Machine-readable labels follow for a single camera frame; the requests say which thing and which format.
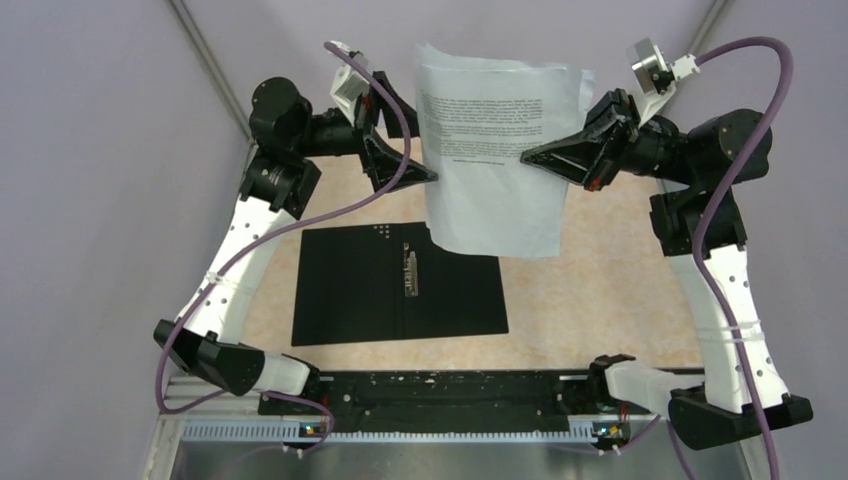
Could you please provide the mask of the white printed paper sheets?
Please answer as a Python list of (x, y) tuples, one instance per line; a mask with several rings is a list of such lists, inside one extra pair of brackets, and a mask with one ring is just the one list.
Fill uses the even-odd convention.
[(560, 253), (566, 181), (524, 165), (524, 151), (584, 126), (595, 74), (416, 48), (416, 110), (432, 241), (458, 254), (550, 258)]

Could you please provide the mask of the teal and black folder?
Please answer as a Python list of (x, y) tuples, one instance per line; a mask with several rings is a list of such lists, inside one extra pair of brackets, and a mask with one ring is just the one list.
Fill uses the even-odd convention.
[(422, 222), (302, 233), (296, 347), (508, 331), (496, 257), (446, 251)]

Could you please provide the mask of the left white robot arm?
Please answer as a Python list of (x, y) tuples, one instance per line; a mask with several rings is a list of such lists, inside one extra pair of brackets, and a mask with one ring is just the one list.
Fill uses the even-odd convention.
[(281, 238), (309, 225), (303, 211), (320, 178), (315, 157), (359, 156), (373, 199), (435, 179), (411, 157), (415, 112), (385, 72), (340, 69), (331, 94), (335, 106), (314, 114), (287, 78), (256, 88), (251, 124), (257, 151), (229, 231), (179, 316), (155, 327), (160, 365), (203, 379), (216, 395), (273, 392), (302, 414), (319, 404), (316, 367), (241, 342), (252, 297)]

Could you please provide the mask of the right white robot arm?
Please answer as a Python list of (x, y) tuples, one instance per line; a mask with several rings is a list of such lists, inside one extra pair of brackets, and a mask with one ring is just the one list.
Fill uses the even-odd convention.
[(676, 184), (650, 198), (650, 222), (675, 271), (694, 319), (704, 375), (662, 371), (632, 356), (596, 358), (586, 397), (600, 412), (628, 402), (667, 420), (690, 449), (745, 440), (764, 429), (805, 423), (808, 399), (792, 394), (769, 352), (747, 278), (747, 233), (731, 192), (720, 182), (762, 120), (737, 109), (689, 132), (610, 91), (584, 128), (522, 153), (523, 164), (590, 192), (622, 172)]

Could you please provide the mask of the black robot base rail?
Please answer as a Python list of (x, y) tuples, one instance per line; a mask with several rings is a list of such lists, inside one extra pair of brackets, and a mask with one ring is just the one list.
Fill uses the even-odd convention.
[(558, 433), (581, 416), (645, 412), (598, 397), (585, 370), (325, 371), (306, 397), (338, 434)]

